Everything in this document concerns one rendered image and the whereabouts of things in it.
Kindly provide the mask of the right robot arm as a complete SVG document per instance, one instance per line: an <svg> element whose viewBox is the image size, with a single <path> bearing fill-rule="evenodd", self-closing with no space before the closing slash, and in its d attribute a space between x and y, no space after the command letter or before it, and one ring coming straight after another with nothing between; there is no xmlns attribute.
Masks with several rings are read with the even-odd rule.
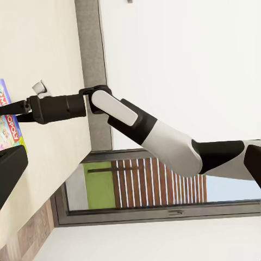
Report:
<svg viewBox="0 0 261 261"><path fill-rule="evenodd" d="M43 80L32 89L36 95L0 107L0 115L17 115L18 122L49 122L86 117L83 95L89 95L91 111L109 115L108 123L151 152L182 177L207 175L255 181L244 165L248 145L261 140L197 142L126 99L118 100L107 85L80 89L75 95L53 96Z"/></svg>

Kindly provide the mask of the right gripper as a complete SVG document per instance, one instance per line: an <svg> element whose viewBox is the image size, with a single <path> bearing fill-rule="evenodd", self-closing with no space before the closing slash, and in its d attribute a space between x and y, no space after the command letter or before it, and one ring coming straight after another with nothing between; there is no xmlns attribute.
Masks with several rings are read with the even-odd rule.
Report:
<svg viewBox="0 0 261 261"><path fill-rule="evenodd" d="M66 95L39 98L38 95L26 100L0 107L0 115L17 115L18 122L49 122L71 119Z"/></svg>

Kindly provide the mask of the board game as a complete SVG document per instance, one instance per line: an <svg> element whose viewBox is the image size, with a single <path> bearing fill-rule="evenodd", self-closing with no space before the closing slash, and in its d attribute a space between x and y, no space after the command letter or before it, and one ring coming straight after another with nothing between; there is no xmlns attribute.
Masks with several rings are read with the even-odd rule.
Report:
<svg viewBox="0 0 261 261"><path fill-rule="evenodd" d="M0 78L0 107L12 104L4 78ZM17 115L0 115L0 151L14 146L24 145Z"/></svg>

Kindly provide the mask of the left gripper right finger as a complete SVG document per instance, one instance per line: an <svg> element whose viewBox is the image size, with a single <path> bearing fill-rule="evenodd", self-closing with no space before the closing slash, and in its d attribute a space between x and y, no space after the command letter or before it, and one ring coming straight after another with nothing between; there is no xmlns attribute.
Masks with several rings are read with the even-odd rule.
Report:
<svg viewBox="0 0 261 261"><path fill-rule="evenodd" d="M248 145L245 157L244 165L248 169L249 173L254 178L255 182L261 188L261 147L256 145Z"/></svg>

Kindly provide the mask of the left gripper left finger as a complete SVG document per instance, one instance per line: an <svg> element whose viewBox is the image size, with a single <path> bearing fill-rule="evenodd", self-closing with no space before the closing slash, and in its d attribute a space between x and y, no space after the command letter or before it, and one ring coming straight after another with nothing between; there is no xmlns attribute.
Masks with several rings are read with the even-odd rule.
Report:
<svg viewBox="0 0 261 261"><path fill-rule="evenodd" d="M28 166L24 145L0 151L0 210Z"/></svg>

